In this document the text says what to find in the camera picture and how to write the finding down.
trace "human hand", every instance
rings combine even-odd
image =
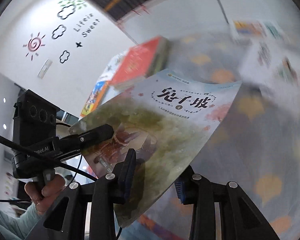
[[[42,196],[37,191],[33,182],[28,182],[25,184],[25,192],[29,195],[31,200],[36,206],[36,210],[39,215],[43,215],[45,211],[52,205],[53,201],[60,195],[61,191],[65,188],[64,178],[56,174],[54,179],[45,185],[42,189]]]

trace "pink flower illustration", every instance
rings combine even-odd
[[[218,120],[219,122],[221,122],[226,117],[226,114],[228,113],[230,106],[231,103],[223,104],[219,106],[217,109],[214,109],[211,112],[211,114],[207,114],[205,118],[212,121]]]

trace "cord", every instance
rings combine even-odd
[[[16,203],[16,202],[30,202],[30,198],[25,199],[0,199],[0,202]]]
[[[13,150],[15,150],[15,151],[26,153],[27,155],[35,157],[35,158],[37,158],[39,160],[42,160],[42,161],[44,161],[46,163],[54,164],[54,165],[56,165],[58,167],[65,168],[65,169],[67,169],[69,171],[74,171],[74,172],[76,172],[78,174],[81,174],[82,176],[85,176],[85,177],[87,177],[87,178],[89,178],[89,179],[91,179],[93,181],[97,180],[97,178],[93,177],[92,175],[90,175],[90,174],[88,174],[88,173],[86,173],[84,171],[81,171],[81,170],[79,170],[77,168],[74,168],[74,167],[72,167],[70,165],[67,165],[65,163],[62,163],[60,161],[57,161],[57,160],[54,160],[54,159],[47,158],[45,156],[39,155],[36,152],[33,152],[33,151],[29,150],[28,148],[25,148],[25,147],[23,147],[23,146],[21,146],[21,145],[19,145],[17,143],[14,143],[14,142],[12,142],[12,141],[10,141],[10,140],[2,137],[2,136],[0,136],[0,143],[3,144],[3,145],[5,145],[5,146],[7,146],[7,147],[9,147],[9,148],[11,148],[11,149],[13,149]]]
[[[120,237],[120,235],[121,235],[121,232],[122,232],[122,227],[120,227],[119,232],[117,233],[117,238],[116,238],[116,240],[119,239],[119,237]]]
[[[67,124],[67,123],[63,123],[63,122],[57,122],[56,125],[63,125],[66,127],[71,127],[71,125]]]
[[[78,169],[79,169],[79,167],[81,165],[82,157],[83,157],[83,155],[81,155],[81,158],[80,158],[80,161],[79,161],[79,165],[77,166]],[[76,175],[77,175],[77,172],[74,174],[74,177],[71,179],[71,181],[70,181],[69,184],[71,184],[74,181]]]

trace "red sun drawing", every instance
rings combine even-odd
[[[42,38],[39,37],[40,33],[37,34],[37,37],[33,38],[33,33],[31,34],[31,39],[27,44],[24,44],[23,47],[27,47],[30,52],[28,52],[25,57],[31,53],[31,61],[33,60],[33,54],[39,55],[36,51],[42,47],[45,46],[45,44],[42,44],[42,39],[45,37],[45,35],[42,36]]]

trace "silver rivet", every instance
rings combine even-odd
[[[192,175],[192,179],[194,179],[194,180],[200,180],[201,179],[201,175],[200,174],[193,174]]]
[[[72,182],[70,184],[70,189],[76,189],[79,186],[79,184],[77,182]]]
[[[234,181],[231,181],[231,182],[229,182],[229,187],[236,188],[236,187],[238,187],[238,184],[235,183]]]
[[[115,175],[113,173],[108,173],[107,175],[105,175],[106,179],[114,179]]]

